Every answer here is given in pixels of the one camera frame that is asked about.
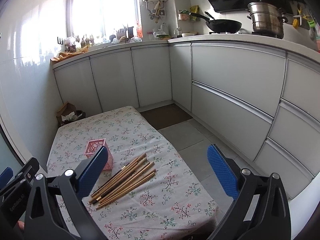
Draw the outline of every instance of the floral tablecloth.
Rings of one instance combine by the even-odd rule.
[[[59,128],[47,163],[48,175],[75,169],[86,158],[87,142],[100,138],[106,138],[111,150],[113,170],[100,175],[93,191],[143,152],[157,170],[147,183],[101,210],[88,204],[89,197],[83,199],[108,239],[180,239],[208,222],[214,229],[217,204],[172,144],[132,106]],[[77,235],[62,198],[58,201],[69,230]]]

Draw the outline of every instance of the wok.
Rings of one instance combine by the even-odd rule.
[[[210,16],[213,20],[208,17],[197,13],[190,13],[191,16],[199,17],[206,20],[206,25],[215,33],[236,33],[240,30],[242,23],[234,20],[218,19],[215,20],[208,12],[206,15]]]

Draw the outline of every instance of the kitchen cabinet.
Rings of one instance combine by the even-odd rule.
[[[246,43],[192,44],[192,79],[275,116],[285,73],[285,51]]]
[[[102,113],[89,58],[63,65],[54,74],[63,103],[69,101],[87,117]]]
[[[281,99],[268,135],[298,159],[313,175],[320,171],[320,123]]]
[[[192,113],[251,161],[269,132],[272,118],[222,91],[192,82]]]
[[[172,99],[167,45],[132,48],[140,107]]]
[[[282,97],[320,121],[320,65],[288,53]]]
[[[191,111],[191,44],[169,47],[172,99]]]
[[[90,57],[103,112],[139,107],[130,49]]]
[[[313,178],[296,158],[270,138],[267,138],[254,162],[268,176],[278,173],[290,198],[298,195]]]

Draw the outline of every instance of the blue gripper pad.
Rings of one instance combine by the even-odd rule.
[[[210,145],[207,151],[208,161],[218,177],[218,180],[223,187],[225,193],[233,197],[234,200],[237,199],[239,195],[237,178],[229,168],[226,161],[220,155],[219,151],[214,145]]]
[[[13,171],[7,167],[0,175],[0,189],[4,188],[13,177]]]
[[[89,196],[100,173],[108,162],[108,150],[102,146],[90,159],[81,161],[76,172],[77,196],[82,199]]]

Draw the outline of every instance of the metal bolt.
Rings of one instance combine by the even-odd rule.
[[[248,170],[248,169],[243,169],[243,170],[242,170],[242,174],[248,176],[248,175],[251,174],[251,171]]]
[[[274,179],[280,179],[280,176],[279,176],[278,173],[273,173],[273,174],[272,174],[272,177],[273,177]]]
[[[37,176],[36,176],[36,179],[37,180],[41,180],[43,178],[43,174],[38,174]]]
[[[73,174],[73,170],[67,170],[65,173],[64,173],[64,175],[66,175],[66,176],[71,176]]]

